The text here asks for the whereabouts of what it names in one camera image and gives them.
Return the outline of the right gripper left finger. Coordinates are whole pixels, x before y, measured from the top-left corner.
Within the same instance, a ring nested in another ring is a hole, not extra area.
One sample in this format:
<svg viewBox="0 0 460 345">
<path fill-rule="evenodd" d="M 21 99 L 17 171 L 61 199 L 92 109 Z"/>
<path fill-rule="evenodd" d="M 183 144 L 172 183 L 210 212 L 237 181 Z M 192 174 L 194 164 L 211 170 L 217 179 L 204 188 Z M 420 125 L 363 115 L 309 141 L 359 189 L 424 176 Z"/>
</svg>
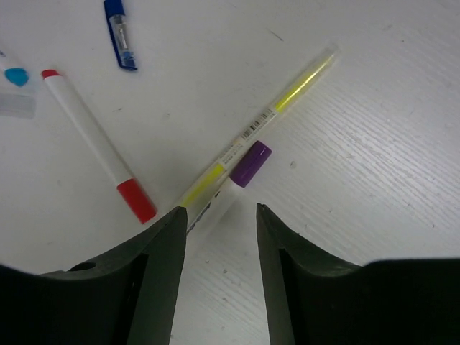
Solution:
<svg viewBox="0 0 460 345">
<path fill-rule="evenodd" d="M 171 210 L 142 233 L 67 271 L 1 267 L 3 344 L 168 344 L 188 216 Z"/>
</svg>

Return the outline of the blue grip ballpoint pen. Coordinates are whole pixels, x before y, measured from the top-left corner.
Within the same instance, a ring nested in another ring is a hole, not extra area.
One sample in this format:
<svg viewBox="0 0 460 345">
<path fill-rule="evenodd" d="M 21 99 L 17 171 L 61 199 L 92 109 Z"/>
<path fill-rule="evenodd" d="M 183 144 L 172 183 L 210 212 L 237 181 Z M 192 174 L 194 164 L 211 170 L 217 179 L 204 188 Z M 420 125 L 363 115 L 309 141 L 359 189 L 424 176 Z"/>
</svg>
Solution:
<svg viewBox="0 0 460 345">
<path fill-rule="evenodd" d="M 126 15 L 122 1 L 105 0 L 103 8 L 118 66 L 129 72 L 137 71 L 134 53 L 128 42 Z"/>
</svg>

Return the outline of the red capped white pen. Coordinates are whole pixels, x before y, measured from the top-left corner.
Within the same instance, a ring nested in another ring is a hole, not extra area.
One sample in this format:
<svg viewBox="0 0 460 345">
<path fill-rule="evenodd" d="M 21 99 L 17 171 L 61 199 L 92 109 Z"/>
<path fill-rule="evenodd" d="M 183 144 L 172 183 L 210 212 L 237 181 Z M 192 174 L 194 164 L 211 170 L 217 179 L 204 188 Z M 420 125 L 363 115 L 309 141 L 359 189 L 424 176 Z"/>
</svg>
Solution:
<svg viewBox="0 0 460 345">
<path fill-rule="evenodd" d="M 142 224 L 152 220 L 157 215 L 154 203 L 124 163 L 75 88 L 64 75 L 54 69 L 43 70 L 41 76 L 132 213 Z"/>
</svg>

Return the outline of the purple capped white pen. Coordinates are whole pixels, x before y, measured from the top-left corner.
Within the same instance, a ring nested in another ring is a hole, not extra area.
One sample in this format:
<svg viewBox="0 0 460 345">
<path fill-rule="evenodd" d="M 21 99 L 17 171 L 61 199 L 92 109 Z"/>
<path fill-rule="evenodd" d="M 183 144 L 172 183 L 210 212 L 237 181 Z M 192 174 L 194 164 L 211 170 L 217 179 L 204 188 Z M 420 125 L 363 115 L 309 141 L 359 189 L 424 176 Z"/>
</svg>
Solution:
<svg viewBox="0 0 460 345">
<path fill-rule="evenodd" d="M 263 142 L 256 141 L 245 156 L 231 171 L 220 189 L 216 191 L 204 209 L 188 227 L 187 234 L 198 234 L 210 230 L 216 225 L 239 194 L 247 187 L 252 178 L 272 154 L 272 150 Z"/>
</svg>

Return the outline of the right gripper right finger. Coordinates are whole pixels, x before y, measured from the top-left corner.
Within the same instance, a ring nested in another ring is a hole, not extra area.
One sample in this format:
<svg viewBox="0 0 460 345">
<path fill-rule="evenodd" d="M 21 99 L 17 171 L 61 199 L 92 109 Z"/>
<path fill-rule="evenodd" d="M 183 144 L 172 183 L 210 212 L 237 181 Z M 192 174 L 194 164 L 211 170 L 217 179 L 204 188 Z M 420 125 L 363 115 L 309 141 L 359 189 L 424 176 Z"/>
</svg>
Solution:
<svg viewBox="0 0 460 345">
<path fill-rule="evenodd" d="M 272 344 L 457 344 L 459 260 L 359 266 L 257 205 L 257 243 Z"/>
</svg>

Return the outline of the light blue capped pen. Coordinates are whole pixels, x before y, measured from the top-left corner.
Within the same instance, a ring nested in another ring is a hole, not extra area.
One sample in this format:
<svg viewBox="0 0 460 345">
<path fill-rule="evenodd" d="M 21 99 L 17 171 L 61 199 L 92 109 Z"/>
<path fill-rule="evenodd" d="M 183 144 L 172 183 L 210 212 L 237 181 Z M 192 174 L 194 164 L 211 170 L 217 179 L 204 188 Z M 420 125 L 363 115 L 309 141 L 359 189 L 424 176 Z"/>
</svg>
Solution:
<svg viewBox="0 0 460 345">
<path fill-rule="evenodd" d="M 1 116 L 32 119 L 35 109 L 34 81 L 15 55 L 1 45 Z"/>
</svg>

